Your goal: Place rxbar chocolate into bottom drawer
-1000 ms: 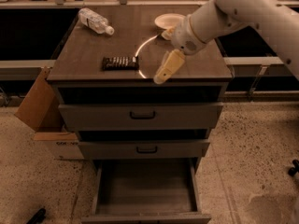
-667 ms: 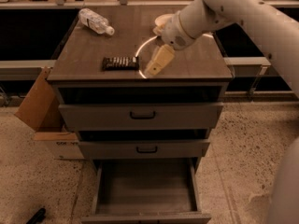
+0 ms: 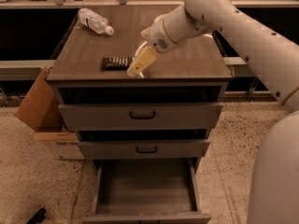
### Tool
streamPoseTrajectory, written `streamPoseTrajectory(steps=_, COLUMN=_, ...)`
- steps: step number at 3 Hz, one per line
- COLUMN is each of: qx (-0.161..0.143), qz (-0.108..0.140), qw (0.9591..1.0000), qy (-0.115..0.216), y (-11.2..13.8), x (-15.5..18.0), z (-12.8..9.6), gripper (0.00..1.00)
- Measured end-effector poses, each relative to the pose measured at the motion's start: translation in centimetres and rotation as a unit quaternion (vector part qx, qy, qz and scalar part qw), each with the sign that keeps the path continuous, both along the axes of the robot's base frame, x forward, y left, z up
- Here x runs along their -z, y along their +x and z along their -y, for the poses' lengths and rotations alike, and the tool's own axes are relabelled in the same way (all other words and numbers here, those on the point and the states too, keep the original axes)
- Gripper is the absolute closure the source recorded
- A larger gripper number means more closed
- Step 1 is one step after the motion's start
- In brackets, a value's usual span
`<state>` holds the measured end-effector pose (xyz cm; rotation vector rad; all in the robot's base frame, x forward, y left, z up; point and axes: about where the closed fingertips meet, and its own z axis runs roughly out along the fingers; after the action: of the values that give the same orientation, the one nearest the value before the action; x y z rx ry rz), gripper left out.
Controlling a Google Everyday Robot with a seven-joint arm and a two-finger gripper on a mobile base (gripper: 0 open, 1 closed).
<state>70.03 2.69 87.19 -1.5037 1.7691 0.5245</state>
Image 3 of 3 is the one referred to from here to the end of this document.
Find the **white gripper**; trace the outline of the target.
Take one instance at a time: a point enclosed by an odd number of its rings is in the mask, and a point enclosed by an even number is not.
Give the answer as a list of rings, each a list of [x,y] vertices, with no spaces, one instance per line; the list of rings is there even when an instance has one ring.
[[[164,29],[164,15],[158,16],[154,23],[141,32],[150,46],[142,49],[127,69],[129,77],[135,77],[153,64],[157,59],[157,51],[165,53],[170,49],[171,41]]]

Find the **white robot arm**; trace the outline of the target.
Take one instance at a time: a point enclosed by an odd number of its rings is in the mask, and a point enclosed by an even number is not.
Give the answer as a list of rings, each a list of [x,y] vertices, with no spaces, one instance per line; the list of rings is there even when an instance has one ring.
[[[258,151],[248,224],[299,224],[299,46],[237,9],[230,0],[184,0],[142,32],[145,47],[130,64],[136,76],[190,37],[219,32],[289,115]]]

